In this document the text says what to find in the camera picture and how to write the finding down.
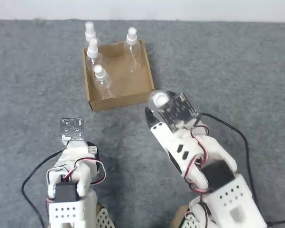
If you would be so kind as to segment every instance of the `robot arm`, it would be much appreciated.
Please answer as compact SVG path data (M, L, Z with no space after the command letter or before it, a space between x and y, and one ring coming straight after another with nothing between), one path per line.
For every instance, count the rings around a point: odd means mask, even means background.
M96 228L98 222L114 228L106 209L97 214L97 195L90 189L106 177L96 145L83 140L83 119L61 120L61 140L66 145L46 173L51 228ZM94 181L102 165L104 177Z
M200 228L267 227L245 180L236 173L235 160L207 135L207 126L198 121L184 94L155 91L145 114L151 132L180 175L193 190L203 193L202 202L201 198L190 202L192 218L186 216L182 228L194 227L194 223Z

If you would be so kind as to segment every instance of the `cardboard box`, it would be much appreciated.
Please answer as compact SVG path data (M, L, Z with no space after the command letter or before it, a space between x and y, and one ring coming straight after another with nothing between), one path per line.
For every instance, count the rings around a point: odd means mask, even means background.
M143 103L147 101L150 93L154 91L155 87L145 44L142 40L139 40L139 42L142 52L141 70L134 74L127 72L126 65L128 61L126 56L123 55L124 42L100 46L99 52L103 55L102 65L112 77L112 92L116 96L115 98L104 100L101 99L99 91L95 89L92 77L87 70L85 63L87 50L83 50L86 94L92 111L97 112Z
M184 214L188 211L188 205L181 206L176 212L170 228L180 228L184 223Z

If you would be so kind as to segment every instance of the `clear plastic bottle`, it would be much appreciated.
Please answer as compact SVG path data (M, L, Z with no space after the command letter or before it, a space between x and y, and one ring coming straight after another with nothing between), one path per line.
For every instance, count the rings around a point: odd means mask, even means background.
M89 46L91 39L96 39L98 41L98 46L99 46L100 41L96 37L94 23L91 21L88 21L85 23L85 40L86 40L85 47L86 48Z
M137 39L137 30L130 27L127 42L124 44L124 55L128 61L129 72L135 73L141 69L141 45Z
M115 95L111 91L111 77L101 65L94 66L95 88L101 93L101 99L114 98Z
M87 48L87 57L85 60L87 70L92 72L95 65L102 64L102 60L102 55L98 52L98 41L96 39L91 39Z

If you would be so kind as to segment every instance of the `gray carpet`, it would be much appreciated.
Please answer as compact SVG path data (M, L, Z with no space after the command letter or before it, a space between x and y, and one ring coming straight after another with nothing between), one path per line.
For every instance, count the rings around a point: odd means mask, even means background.
M263 216L285 219L285 24L97 21L103 43L124 40L129 26L145 40L157 88L183 91L193 106L247 136ZM0 228L35 228L20 194L32 169L60 150L60 118L84 117L85 139L101 151L108 178L95 187L118 228L166 228L196 194L161 150L144 104L92 113L81 50L84 22L0 21ZM204 120L248 181L244 144ZM47 220L44 165L27 193Z

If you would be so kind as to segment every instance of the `red wire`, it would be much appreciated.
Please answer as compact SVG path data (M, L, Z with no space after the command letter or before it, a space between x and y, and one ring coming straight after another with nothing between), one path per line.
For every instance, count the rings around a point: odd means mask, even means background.
M76 169L76 163L79 162L79 161L81 161L81 160L91 160L91 161L101 162L101 161L98 160L98 159L90 158L90 157L79 158L78 160L75 161L74 168L73 168L71 171L69 171L69 173L68 173L66 176L63 177L64 180L68 179L68 178L72 175L72 173L73 173L73 172L75 171L75 169ZM99 184L99 183L103 182L105 178L106 178L106 175L104 175L100 180L94 181L94 182L92 182L91 184L92 184L92 185Z
M208 135L208 132L209 132L208 126L206 126L206 125L198 125L198 126L196 126L196 127L204 127L204 128L207 130L207 135ZM201 158L201 165L203 165L203 164L205 164L205 163L207 162L207 160L208 160L208 158L209 158L208 151L207 151L207 149L204 147L204 145L194 136L194 134L193 134L193 128L190 130L190 134L191 134L191 137L197 141L198 145L199 145L199 146L201 147L201 149L203 150L204 158ZM192 187L195 183L192 182L192 181L188 181L188 180L186 179L186 177L187 177L187 175L188 175L188 173L189 173L189 171L190 171L190 169L191 169L191 166L192 166L193 164L195 164L195 162L196 162L196 157L197 157L197 156L198 156L198 155L195 155L195 156L190 160L189 165L188 165L188 168L187 168L186 171L185 171L184 180L185 180L186 183L189 184L189 187L190 187L191 190L193 190L193 191L195 191L195 192L197 192L197 193L203 194L203 193L207 193L209 190L208 190L208 189L207 189L207 190L195 189L195 188Z
M208 161L208 158L209 158L209 154L208 154L208 151L207 149L204 147L204 145L193 135L193 132L192 132L193 128L190 130L190 134L191 134L191 137L193 139L196 139L198 145L201 147L201 149L203 150L203 154L204 154L204 159L202 160L202 165L205 164L207 161Z

